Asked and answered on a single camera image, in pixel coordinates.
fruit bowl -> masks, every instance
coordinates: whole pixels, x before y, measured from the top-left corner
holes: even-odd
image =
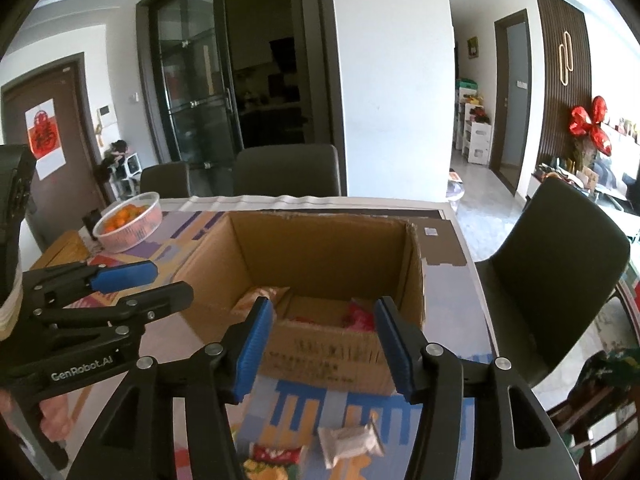
[[[94,227],[105,250],[123,253],[151,236],[162,222],[160,195],[143,193],[107,212]]]

foil balloon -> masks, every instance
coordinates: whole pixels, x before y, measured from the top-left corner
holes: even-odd
[[[607,156],[611,156],[611,141],[609,140],[609,136],[602,131],[602,128],[594,125],[590,135],[598,151]]]
[[[582,137],[591,131],[591,119],[587,110],[583,106],[577,106],[571,110],[571,124],[569,124],[569,131],[574,137]]]
[[[596,96],[593,99],[593,111],[591,112],[591,119],[594,124],[600,124],[604,121],[604,117],[607,115],[607,104],[604,101],[604,97]]]

wood slat wall panel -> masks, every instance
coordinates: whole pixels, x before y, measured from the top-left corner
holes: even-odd
[[[591,53],[584,13],[564,0],[538,0],[542,39],[545,47],[545,108],[538,160],[550,162],[556,156],[571,157],[574,146],[568,126],[571,109],[584,106],[591,110]],[[558,47],[564,31],[572,37],[574,71],[569,84],[560,81]]]

plastic bowl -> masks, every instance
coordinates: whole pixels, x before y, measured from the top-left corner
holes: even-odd
[[[104,232],[104,225],[108,218],[129,204],[136,207],[148,205],[148,208],[139,217],[126,225],[111,231]],[[94,227],[94,236],[102,244],[105,250],[111,253],[123,253],[135,247],[140,242],[151,236],[162,222],[162,210],[160,209],[160,195],[155,192],[143,193],[118,204],[100,219]]]

metal bolt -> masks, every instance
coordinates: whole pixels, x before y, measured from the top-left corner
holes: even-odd
[[[141,357],[136,362],[136,366],[141,370],[147,370],[148,368],[151,368],[153,365],[154,365],[154,359],[152,357],[149,357],[148,355]]]
[[[511,370],[511,361],[506,357],[498,357],[495,360],[495,365],[500,368],[500,370]]]
[[[211,356],[220,355],[223,350],[220,343],[211,343],[204,347],[204,353]]]
[[[429,343],[427,345],[427,354],[438,357],[444,354],[444,348],[437,343]]]

